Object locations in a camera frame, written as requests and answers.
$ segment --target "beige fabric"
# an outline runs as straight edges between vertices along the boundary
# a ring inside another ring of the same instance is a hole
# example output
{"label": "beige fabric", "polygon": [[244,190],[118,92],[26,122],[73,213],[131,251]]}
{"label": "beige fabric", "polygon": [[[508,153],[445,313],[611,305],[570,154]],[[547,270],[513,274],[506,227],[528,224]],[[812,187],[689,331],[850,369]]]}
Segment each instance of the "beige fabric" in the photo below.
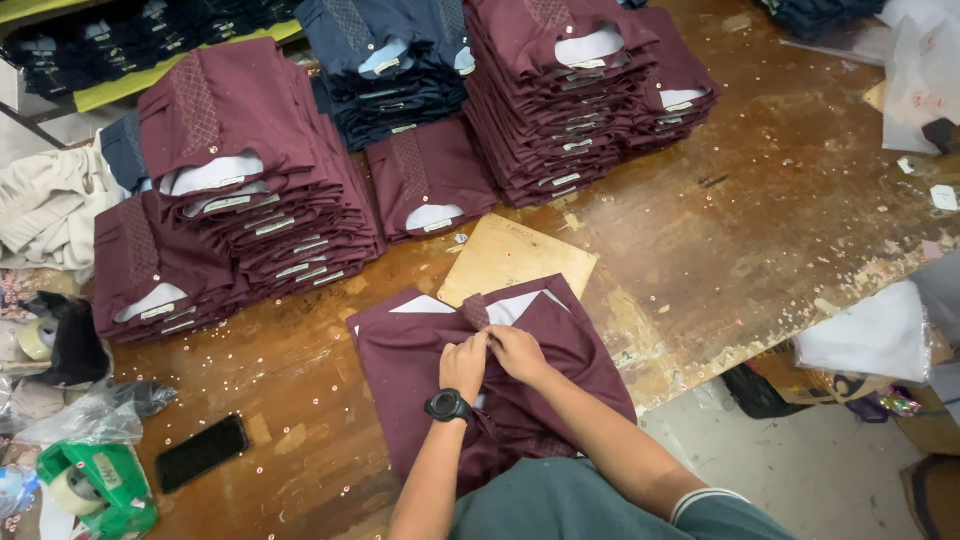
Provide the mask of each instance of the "beige fabric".
{"label": "beige fabric", "polygon": [[122,188],[91,147],[43,152],[0,171],[0,268],[93,264],[93,218]]}

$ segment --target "yellow shelf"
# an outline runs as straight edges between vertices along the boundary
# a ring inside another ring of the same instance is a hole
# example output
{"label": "yellow shelf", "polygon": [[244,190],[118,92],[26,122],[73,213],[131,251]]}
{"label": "yellow shelf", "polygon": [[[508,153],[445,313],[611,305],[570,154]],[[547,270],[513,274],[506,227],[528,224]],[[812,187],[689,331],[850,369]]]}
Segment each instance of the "yellow shelf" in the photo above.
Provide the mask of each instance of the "yellow shelf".
{"label": "yellow shelf", "polygon": [[0,24],[89,2],[90,0],[4,0],[0,2]]}
{"label": "yellow shelf", "polygon": [[[277,41],[281,41],[282,39],[293,36],[300,30],[302,30],[300,23],[297,20],[292,20],[275,24],[268,30],[257,30],[253,34],[237,36],[228,41],[228,43],[233,43],[234,41],[243,41],[246,39],[256,39],[257,37],[272,37]],[[93,88],[74,92],[73,99],[77,104],[77,111],[87,112],[88,110],[94,110],[108,103],[113,103],[120,98],[127,97],[140,90],[153,86],[167,71],[170,70],[171,67],[180,61],[181,58],[186,56],[186,54],[187,53],[176,55],[172,59],[162,61],[153,69],[131,73],[119,81],[111,81],[109,83],[103,83],[102,85],[94,86]]]}

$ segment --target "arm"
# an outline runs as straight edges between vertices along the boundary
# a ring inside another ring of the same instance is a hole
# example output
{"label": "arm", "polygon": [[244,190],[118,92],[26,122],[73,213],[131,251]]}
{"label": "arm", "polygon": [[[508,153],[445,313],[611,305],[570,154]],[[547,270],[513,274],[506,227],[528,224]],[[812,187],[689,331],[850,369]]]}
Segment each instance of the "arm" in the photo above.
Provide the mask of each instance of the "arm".
{"label": "arm", "polygon": [[650,435],[550,367],[534,336],[499,325],[487,332],[507,373],[540,392],[624,499],[669,521],[684,495],[707,487]]}
{"label": "arm", "polygon": [[[440,388],[454,388],[473,404],[487,365],[487,335],[461,345],[447,344],[440,359]],[[457,470],[467,421],[434,422],[403,485],[390,523],[392,540],[443,540],[450,533],[456,503]]]}

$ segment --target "sleeve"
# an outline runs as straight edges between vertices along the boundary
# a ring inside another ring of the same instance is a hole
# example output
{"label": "sleeve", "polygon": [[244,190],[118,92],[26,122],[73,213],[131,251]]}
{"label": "sleeve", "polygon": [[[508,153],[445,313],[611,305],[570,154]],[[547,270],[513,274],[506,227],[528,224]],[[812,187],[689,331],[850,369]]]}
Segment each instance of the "sleeve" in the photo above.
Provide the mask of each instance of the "sleeve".
{"label": "sleeve", "polygon": [[726,489],[699,489],[680,499],[670,524],[696,540],[797,540],[770,516]]}

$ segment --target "hand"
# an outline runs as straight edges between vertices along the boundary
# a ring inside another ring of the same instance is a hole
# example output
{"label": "hand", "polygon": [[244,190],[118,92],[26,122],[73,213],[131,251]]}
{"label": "hand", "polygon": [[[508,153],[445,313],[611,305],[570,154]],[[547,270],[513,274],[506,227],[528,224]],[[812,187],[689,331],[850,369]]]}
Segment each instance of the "hand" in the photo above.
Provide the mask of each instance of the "hand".
{"label": "hand", "polygon": [[491,325],[484,329],[491,339],[490,348],[503,369],[516,380],[530,384],[549,372],[540,343],[529,333],[503,325]]}
{"label": "hand", "polygon": [[478,332],[460,345],[447,343],[440,357],[440,388],[453,388],[473,405],[487,369],[487,333]]}

